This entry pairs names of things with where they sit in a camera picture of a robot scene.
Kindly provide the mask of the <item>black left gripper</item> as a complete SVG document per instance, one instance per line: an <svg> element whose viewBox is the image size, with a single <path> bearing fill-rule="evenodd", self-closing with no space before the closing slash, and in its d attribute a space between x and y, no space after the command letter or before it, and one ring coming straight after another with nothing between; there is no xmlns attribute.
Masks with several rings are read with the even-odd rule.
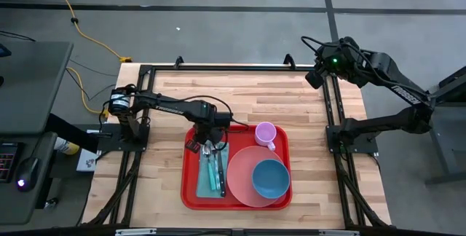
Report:
<svg viewBox="0 0 466 236"><path fill-rule="evenodd" d="M232 122L232 113L209 111L206 116L194 120L194 140L202 146L203 154L216 153L221 148L219 142L223 138L224 129L229 128Z"/></svg>

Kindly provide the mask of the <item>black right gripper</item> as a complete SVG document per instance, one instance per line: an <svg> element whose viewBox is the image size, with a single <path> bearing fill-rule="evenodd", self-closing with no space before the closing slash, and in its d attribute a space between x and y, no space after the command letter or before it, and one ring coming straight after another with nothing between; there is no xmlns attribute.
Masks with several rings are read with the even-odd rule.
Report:
<svg viewBox="0 0 466 236"><path fill-rule="evenodd" d="M356 50L359 50L359 46L355 41L322 43L317 49L315 73L321 77L335 74L348 82L354 82L358 77L355 70L358 64Z"/></svg>

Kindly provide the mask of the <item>spoon with teal handle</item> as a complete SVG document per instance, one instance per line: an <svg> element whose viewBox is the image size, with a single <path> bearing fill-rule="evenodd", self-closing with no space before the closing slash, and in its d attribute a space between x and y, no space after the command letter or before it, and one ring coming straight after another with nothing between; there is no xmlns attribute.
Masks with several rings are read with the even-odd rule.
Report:
<svg viewBox="0 0 466 236"><path fill-rule="evenodd" d="M210 161L211 153L210 154L204 154L204 156L207 159L208 178L209 178L209 182L210 182L210 189L212 191L215 191L215 190L217 190L217 188L216 188L216 177L214 175L213 166L212 166L211 161Z"/></svg>

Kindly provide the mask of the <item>fork with striped handle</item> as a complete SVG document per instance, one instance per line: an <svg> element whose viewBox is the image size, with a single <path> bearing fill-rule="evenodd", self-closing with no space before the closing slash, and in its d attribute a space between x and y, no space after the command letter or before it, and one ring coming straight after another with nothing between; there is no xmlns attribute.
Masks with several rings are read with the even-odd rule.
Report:
<svg viewBox="0 0 466 236"><path fill-rule="evenodd" d="M220 190L220 180L219 180L219 173L218 173L218 161L217 161L217 155L216 152L213 153L213 158L214 158L214 171L215 171L215 176L216 176L216 188L217 190Z"/></svg>

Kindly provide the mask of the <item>black knife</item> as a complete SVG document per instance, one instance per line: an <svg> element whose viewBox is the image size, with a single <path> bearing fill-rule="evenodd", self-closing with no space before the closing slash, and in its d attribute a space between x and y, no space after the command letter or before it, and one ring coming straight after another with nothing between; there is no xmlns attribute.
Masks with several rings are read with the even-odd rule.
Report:
<svg viewBox="0 0 466 236"><path fill-rule="evenodd" d="M224 180L224 168L221 153L217 152L217 163L218 163L218 178L219 178L219 185L221 191L221 197L226 196L226 185Z"/></svg>

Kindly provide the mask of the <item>teal cloth napkin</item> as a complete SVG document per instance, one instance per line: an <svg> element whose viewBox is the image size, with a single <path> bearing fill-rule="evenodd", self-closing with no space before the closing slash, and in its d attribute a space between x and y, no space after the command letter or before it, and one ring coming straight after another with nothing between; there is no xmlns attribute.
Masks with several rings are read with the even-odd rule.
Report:
<svg viewBox="0 0 466 236"><path fill-rule="evenodd" d="M227 174L227 166L228 166L228 158L229 158L229 144L226 143L226 146L223 150L220 151L223 168L224 168L224 180L226 185L226 174ZM213 166L214 171L214 158L213 153L211 151L210 161ZM196 188L196 196L201 198L222 198L221 191L215 190L212 191L210 189L210 182L208 178L208 167L207 167L207 159L205 158L204 154L201 152L200 160L199 160L199 174L197 180L197 188Z"/></svg>

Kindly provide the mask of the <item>pink plastic plate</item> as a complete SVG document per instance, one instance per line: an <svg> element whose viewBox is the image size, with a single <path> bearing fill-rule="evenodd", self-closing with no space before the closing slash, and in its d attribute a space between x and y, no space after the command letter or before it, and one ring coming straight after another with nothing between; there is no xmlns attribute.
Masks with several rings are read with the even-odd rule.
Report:
<svg viewBox="0 0 466 236"><path fill-rule="evenodd" d="M226 183L232 196L244 209L280 210L291 202L291 185L288 191L277 199L264 198L253 188L251 179L253 169L258 162L266 159L279 160L285 165L276 153L262 146L245 147L236 152L229 161Z"/></svg>

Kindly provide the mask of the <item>lilac plastic cup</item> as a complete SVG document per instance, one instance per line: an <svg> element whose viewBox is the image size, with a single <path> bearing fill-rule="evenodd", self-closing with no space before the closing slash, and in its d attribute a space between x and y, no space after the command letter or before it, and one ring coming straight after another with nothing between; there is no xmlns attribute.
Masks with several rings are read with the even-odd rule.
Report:
<svg viewBox="0 0 466 236"><path fill-rule="evenodd" d="M255 129L255 141L259 146L265 146L270 151L275 150L274 139L277 129L271 122L261 122Z"/></svg>

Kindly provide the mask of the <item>blue plastic bowl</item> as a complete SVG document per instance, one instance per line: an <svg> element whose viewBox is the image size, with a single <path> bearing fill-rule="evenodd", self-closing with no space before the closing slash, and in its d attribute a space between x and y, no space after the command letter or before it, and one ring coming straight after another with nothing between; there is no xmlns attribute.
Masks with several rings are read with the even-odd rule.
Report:
<svg viewBox="0 0 466 236"><path fill-rule="evenodd" d="M275 159L258 162L253 169L251 179L256 192L267 199L282 197L291 185L288 169L281 161Z"/></svg>

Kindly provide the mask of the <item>red plastic tray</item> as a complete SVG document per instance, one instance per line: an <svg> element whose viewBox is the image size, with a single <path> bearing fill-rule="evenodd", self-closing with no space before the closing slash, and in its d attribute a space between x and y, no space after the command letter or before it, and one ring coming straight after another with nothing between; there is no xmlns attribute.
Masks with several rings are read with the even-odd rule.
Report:
<svg viewBox="0 0 466 236"><path fill-rule="evenodd" d="M251 125L248 130L242 126L232 126L233 133L228 134L229 158L228 164L232 156L241 149L248 146L258 146L255 141L254 125ZM277 135L274 139L275 150L280 159L285 163L285 166L290 170L290 155L288 147L288 137L286 132L277 127ZM242 204L237 201L229 191L226 184L226 196L223 198L201 198L196 196L197 180L199 174L199 160L201 152L193 153L189 150L184 152L182 174L181 174L181 200L184 205L193 210L204 211L252 211L252 210L269 210L264 208L244 209Z"/></svg>

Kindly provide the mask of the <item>dark metal stand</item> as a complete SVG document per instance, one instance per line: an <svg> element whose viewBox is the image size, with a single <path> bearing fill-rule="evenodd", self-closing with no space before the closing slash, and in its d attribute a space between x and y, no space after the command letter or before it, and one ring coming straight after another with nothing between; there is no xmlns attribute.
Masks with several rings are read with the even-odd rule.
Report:
<svg viewBox="0 0 466 236"><path fill-rule="evenodd" d="M438 83L433 93L434 113L430 137L443 174L425 181L426 185L466 181L466 163L456 155L466 155L466 66Z"/></svg>

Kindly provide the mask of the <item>yellow container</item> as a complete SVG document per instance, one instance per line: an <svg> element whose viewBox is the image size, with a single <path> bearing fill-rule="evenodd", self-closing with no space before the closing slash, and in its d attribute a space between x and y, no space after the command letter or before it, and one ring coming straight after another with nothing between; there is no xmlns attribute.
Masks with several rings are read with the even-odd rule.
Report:
<svg viewBox="0 0 466 236"><path fill-rule="evenodd" d="M79 146L63 138L57 138L54 145L54 150L63 154L72 155L78 152Z"/></svg>

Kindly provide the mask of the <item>black computer mouse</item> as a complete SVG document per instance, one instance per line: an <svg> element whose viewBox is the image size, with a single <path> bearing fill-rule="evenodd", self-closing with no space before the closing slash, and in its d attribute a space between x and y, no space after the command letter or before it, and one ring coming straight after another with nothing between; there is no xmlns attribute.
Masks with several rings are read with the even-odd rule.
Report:
<svg viewBox="0 0 466 236"><path fill-rule="evenodd" d="M15 180L20 192L29 192L36 186L39 166L40 159L37 157L26 158L19 164Z"/></svg>

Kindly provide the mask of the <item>black backlit keyboard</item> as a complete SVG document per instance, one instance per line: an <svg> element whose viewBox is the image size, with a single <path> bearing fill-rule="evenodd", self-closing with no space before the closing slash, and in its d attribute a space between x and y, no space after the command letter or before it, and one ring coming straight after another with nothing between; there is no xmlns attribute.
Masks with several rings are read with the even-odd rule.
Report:
<svg viewBox="0 0 466 236"><path fill-rule="evenodd" d="M21 153L19 143L0 143L0 183L9 183Z"/></svg>

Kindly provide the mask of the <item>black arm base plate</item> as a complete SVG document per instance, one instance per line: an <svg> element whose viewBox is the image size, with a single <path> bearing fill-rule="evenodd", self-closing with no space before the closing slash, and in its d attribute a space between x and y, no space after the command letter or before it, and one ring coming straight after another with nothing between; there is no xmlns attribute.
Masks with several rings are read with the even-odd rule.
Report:
<svg viewBox="0 0 466 236"><path fill-rule="evenodd" d="M136 131L120 124L104 124L98 138L98 150L103 152L143 152L146 150L150 125L139 124Z"/></svg>
<svg viewBox="0 0 466 236"><path fill-rule="evenodd" d="M339 137L339 125L327 126L325 129L328 150L334 154L359 153L377 154L379 152L373 133L364 133L352 143L343 142Z"/></svg>

